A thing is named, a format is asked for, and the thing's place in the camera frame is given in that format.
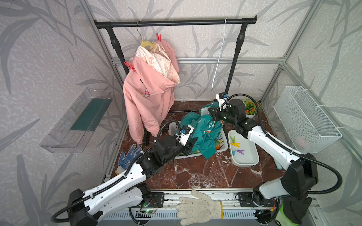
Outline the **red clothespin upper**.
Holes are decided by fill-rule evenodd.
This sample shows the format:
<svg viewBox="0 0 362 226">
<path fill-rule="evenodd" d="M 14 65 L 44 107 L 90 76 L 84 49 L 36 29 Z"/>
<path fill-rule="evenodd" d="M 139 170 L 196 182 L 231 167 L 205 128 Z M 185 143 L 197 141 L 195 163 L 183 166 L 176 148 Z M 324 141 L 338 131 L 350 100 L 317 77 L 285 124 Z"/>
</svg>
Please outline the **red clothespin upper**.
<svg viewBox="0 0 362 226">
<path fill-rule="evenodd" d="M 157 33 L 156 34 L 156 40 L 161 42 L 162 41 L 162 34 Z"/>
</svg>

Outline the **red clothespin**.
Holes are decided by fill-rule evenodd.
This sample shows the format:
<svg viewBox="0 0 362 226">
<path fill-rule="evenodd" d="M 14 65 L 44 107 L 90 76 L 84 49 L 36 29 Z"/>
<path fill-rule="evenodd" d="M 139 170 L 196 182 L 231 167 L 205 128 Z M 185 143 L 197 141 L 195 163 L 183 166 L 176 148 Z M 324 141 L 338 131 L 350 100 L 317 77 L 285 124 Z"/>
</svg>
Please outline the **red clothespin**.
<svg viewBox="0 0 362 226">
<path fill-rule="evenodd" d="M 136 72 L 136 69 L 131 62 L 125 62 L 124 64 L 129 68 L 129 70 Z"/>
<path fill-rule="evenodd" d="M 157 33 L 156 34 L 156 40 L 161 42 L 162 41 L 162 34 Z"/>
</svg>

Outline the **rainbow striped jacket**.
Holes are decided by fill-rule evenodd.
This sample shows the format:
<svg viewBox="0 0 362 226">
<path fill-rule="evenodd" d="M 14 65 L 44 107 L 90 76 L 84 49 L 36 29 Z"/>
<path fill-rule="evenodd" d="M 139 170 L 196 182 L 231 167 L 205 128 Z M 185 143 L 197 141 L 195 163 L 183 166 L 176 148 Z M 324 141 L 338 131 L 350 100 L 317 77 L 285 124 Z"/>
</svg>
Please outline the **rainbow striped jacket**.
<svg viewBox="0 0 362 226">
<path fill-rule="evenodd" d="M 222 141 L 215 139 L 215 149 L 219 150 L 221 148 L 221 146 L 222 146 Z"/>
</svg>

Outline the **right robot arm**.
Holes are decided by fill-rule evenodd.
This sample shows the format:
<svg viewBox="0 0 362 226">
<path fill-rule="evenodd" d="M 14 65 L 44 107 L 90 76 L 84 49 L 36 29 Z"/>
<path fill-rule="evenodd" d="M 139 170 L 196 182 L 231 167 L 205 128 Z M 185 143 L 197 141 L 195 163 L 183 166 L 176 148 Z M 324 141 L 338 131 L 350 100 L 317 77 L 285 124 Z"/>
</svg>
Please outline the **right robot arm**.
<svg viewBox="0 0 362 226">
<path fill-rule="evenodd" d="M 254 189 L 255 193 L 265 199 L 278 196 L 301 198 L 305 195 L 329 194 L 342 186 L 343 178 L 336 169 L 316 160 L 310 153 L 303 154 L 287 146 L 267 132 L 261 122 L 248 118 L 245 104 L 237 98 L 238 96 L 228 96 L 226 92 L 217 94 L 215 100 L 219 106 L 209 108 L 209 113 L 214 119 L 231 124 L 237 134 L 261 147 L 286 171 L 283 177 L 257 186 Z M 318 166 L 336 175 L 337 181 L 334 186 L 319 191 L 312 190 L 319 181 Z"/>
</svg>

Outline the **white hanger of rainbow jacket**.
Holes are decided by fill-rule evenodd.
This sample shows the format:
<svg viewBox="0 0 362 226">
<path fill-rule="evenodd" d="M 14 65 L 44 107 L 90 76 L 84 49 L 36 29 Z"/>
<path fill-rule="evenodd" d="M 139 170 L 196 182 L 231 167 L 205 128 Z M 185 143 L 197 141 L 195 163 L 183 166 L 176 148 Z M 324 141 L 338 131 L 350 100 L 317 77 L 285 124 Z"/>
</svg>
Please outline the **white hanger of rainbow jacket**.
<svg viewBox="0 0 362 226">
<path fill-rule="evenodd" d="M 227 22 L 227 18 L 225 18 L 224 24 L 223 24 L 223 37 L 222 37 L 220 52 L 219 52 L 219 55 L 218 55 L 218 59 L 217 59 L 217 63 L 216 63 L 215 71 L 214 71 L 214 76 L 213 76 L 213 79 L 212 79 L 212 84 L 211 84 L 211 89 L 212 90 L 214 89 L 214 86 L 215 86 L 216 74 L 217 74 L 217 71 L 218 71 L 218 67 L 219 67 L 219 64 L 220 64 L 220 59 L 221 59 L 223 49 L 224 49 L 223 46 L 224 46 L 225 37 L 226 37 L 226 22 Z"/>
</svg>

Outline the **teal green jacket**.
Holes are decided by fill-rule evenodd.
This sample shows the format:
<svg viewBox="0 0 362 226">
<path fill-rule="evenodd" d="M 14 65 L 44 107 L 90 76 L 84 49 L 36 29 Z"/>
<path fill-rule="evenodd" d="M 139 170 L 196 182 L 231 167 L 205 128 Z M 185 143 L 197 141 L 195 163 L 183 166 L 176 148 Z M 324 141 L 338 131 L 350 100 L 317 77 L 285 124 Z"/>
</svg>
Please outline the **teal green jacket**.
<svg viewBox="0 0 362 226">
<path fill-rule="evenodd" d="M 218 102 L 212 102 L 201 108 L 200 113 L 190 112 L 186 114 L 180 125 L 190 125 L 194 128 L 190 138 L 196 138 L 192 153 L 200 152 L 206 159 L 209 159 L 216 153 L 216 138 L 219 137 L 220 131 L 223 129 L 224 121 L 215 121 L 209 114 L 209 108 L 219 109 Z"/>
</svg>

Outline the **potted artificial flower plant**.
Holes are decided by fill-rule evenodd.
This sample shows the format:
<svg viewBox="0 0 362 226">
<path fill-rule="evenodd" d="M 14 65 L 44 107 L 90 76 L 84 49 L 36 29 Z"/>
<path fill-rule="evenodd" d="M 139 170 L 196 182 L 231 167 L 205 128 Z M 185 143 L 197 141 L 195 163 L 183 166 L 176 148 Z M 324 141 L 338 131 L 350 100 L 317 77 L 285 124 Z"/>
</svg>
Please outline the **potted artificial flower plant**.
<svg viewBox="0 0 362 226">
<path fill-rule="evenodd" d="M 261 106 L 260 104 L 257 102 L 257 105 L 250 99 L 245 99 L 243 100 L 243 103 L 245 104 L 245 108 L 246 108 L 246 117 L 253 119 L 256 115 L 257 115 L 257 109 L 256 106 L 258 106 L 258 108 L 260 109 Z"/>
</svg>

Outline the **black clothes rack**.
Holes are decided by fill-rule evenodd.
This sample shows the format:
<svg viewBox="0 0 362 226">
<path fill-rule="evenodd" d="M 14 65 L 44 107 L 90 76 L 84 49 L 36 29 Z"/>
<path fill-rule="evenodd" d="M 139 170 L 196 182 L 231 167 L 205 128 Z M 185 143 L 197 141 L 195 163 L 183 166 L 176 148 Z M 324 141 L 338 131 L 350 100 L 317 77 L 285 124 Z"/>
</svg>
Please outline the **black clothes rack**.
<svg viewBox="0 0 362 226">
<path fill-rule="evenodd" d="M 247 29 L 248 25 L 255 24 L 256 21 L 257 21 L 257 17 L 242 18 L 242 19 L 227 19 L 226 24 L 240 24 L 241 29 L 240 29 L 239 35 L 237 36 L 237 40 L 236 40 L 235 54 L 234 54 L 230 74 L 228 77 L 228 82 L 227 82 L 226 88 L 225 88 L 226 91 L 229 90 L 229 87 L 230 87 L 230 84 L 232 81 L 236 62 L 238 60 L 239 53 L 241 51 L 241 47 L 244 43 L 246 29 Z M 123 68 L 126 70 L 126 74 L 128 74 L 130 70 L 124 63 L 128 62 L 128 61 L 125 61 L 125 59 L 124 59 L 124 55 L 123 55 L 122 49 L 120 47 L 119 40 L 116 37 L 113 29 L 122 28 L 122 27 L 136 27 L 136 23 L 137 22 L 95 22 L 95 25 L 98 29 L 105 29 L 108 32 L 112 47 L 116 51 L 116 54 L 119 57 Z M 139 24 L 139 27 L 217 25 L 217 24 L 224 24 L 224 20 L 212 19 L 212 20 L 178 20 L 178 21 L 146 21 L 146 22 L 141 21 Z"/>
</svg>

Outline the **white plastic tray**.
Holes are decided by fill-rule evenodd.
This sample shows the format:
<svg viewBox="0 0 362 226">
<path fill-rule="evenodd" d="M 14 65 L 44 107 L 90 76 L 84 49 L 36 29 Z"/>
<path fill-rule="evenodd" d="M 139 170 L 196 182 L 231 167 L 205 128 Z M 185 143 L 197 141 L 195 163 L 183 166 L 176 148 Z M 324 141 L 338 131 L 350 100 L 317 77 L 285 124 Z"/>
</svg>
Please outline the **white plastic tray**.
<svg viewBox="0 0 362 226">
<path fill-rule="evenodd" d="M 259 163 L 260 158 L 254 142 L 244 138 L 235 130 L 229 131 L 227 138 L 235 166 L 252 167 Z"/>
</svg>

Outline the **pink jacket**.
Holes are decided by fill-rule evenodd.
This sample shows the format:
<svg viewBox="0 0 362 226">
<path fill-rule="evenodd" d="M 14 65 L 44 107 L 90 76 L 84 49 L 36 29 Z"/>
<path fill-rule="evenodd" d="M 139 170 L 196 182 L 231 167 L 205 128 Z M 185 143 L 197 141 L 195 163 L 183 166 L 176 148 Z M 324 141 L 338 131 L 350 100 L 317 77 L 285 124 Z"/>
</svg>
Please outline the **pink jacket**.
<svg viewBox="0 0 362 226">
<path fill-rule="evenodd" d="M 180 84 L 179 66 L 171 44 L 156 41 L 156 49 L 139 46 L 128 61 L 129 71 L 123 84 L 124 102 L 132 139 L 142 144 L 146 131 L 156 137 L 161 123 L 175 101 L 174 90 Z"/>
</svg>

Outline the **black rubber glove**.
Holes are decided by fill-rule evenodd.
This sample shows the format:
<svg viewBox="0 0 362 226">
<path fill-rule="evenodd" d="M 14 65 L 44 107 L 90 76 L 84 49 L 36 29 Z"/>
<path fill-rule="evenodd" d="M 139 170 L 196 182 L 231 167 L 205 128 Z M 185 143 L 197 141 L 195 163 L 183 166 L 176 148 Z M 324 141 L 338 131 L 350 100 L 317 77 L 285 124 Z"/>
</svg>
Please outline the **black rubber glove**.
<svg viewBox="0 0 362 226">
<path fill-rule="evenodd" d="M 301 198 L 286 197 L 283 201 L 283 214 L 291 226 L 297 226 L 302 223 L 302 218 L 306 215 L 312 198 L 304 194 Z"/>
</svg>

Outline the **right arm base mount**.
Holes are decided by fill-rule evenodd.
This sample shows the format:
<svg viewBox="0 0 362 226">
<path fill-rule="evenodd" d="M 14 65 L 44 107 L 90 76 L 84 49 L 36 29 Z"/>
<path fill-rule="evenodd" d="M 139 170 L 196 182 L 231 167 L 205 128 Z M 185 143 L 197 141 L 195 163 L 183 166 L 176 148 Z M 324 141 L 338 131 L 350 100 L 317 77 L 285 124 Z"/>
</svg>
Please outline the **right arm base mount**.
<svg viewBox="0 0 362 226">
<path fill-rule="evenodd" d="M 277 204 L 277 199 L 265 199 L 262 195 L 254 192 L 238 192 L 235 199 L 239 201 L 241 207 L 267 208 L 272 209 Z"/>
</svg>

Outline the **green clothespin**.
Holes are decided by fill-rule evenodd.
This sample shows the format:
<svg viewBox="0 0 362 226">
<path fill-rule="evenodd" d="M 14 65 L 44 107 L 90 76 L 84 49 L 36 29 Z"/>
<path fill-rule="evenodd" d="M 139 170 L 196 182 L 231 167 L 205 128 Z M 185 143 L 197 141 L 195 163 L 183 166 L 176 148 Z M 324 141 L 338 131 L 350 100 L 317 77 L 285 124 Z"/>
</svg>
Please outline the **green clothespin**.
<svg viewBox="0 0 362 226">
<path fill-rule="evenodd" d="M 235 140 L 235 137 L 234 137 L 234 136 L 233 136 L 233 137 L 230 137 L 230 140 L 231 140 L 232 144 L 233 144 L 233 143 L 236 143 L 236 140 Z"/>
</svg>

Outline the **red clothespin lower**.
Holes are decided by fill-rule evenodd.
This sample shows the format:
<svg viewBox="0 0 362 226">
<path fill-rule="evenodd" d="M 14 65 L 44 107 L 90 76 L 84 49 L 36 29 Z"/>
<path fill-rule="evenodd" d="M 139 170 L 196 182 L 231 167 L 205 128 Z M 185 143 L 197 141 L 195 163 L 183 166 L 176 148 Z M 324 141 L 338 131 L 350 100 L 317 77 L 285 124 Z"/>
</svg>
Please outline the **red clothespin lower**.
<svg viewBox="0 0 362 226">
<path fill-rule="evenodd" d="M 131 62 L 125 62 L 124 64 L 129 68 L 129 70 L 136 72 L 136 69 Z"/>
</svg>

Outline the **blue dotted work glove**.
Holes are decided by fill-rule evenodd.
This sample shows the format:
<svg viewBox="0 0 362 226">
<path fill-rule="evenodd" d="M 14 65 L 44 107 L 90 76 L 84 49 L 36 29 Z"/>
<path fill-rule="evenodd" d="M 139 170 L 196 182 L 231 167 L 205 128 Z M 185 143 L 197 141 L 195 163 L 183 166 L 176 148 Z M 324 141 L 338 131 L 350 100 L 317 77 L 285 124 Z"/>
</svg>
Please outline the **blue dotted work glove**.
<svg viewBox="0 0 362 226">
<path fill-rule="evenodd" d="M 117 163 L 117 169 L 115 171 L 115 174 L 119 175 L 122 172 L 126 171 L 129 168 L 132 160 L 141 153 L 142 145 L 137 146 L 136 144 L 133 144 L 127 153 L 126 151 L 122 151 Z"/>
</svg>

